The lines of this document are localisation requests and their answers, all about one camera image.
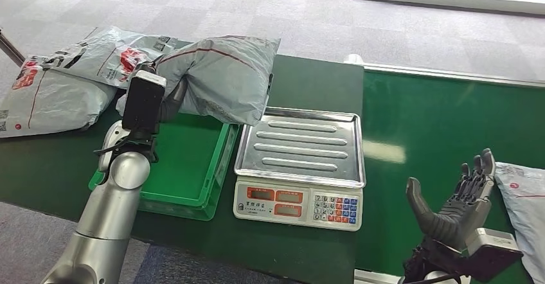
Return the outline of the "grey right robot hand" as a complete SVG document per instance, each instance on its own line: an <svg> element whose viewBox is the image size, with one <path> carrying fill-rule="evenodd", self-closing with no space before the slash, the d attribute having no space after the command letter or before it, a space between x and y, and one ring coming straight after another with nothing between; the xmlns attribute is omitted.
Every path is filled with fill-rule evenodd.
<svg viewBox="0 0 545 284"><path fill-rule="evenodd" d="M461 165L461 176L453 194L437 212L432 211L423 198L420 181L410 177L406 197L424 236L463 250L466 239L475 229L483 227L488 217L495 172L494 155L486 148L474 156L473 167L467 163Z"/></svg>

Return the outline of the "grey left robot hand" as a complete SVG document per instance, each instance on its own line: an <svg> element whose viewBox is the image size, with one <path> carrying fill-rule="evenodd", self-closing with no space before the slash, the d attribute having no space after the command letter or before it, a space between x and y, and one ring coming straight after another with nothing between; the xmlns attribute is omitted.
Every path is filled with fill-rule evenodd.
<svg viewBox="0 0 545 284"><path fill-rule="evenodd" d="M174 90L161 102L158 122L164 123L173 120L183 103L187 91L187 79L182 77Z"/></svg>

